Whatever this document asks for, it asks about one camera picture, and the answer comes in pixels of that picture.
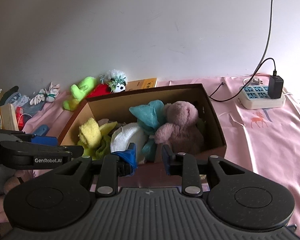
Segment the person's left hand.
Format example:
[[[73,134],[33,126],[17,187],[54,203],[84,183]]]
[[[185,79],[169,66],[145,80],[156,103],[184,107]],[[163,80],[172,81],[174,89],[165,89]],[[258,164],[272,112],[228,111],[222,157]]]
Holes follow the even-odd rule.
[[[0,224],[8,222],[8,218],[4,209],[6,195],[15,187],[33,178],[34,175],[32,170],[19,170],[16,171],[15,174],[4,183],[3,195],[0,196]]]

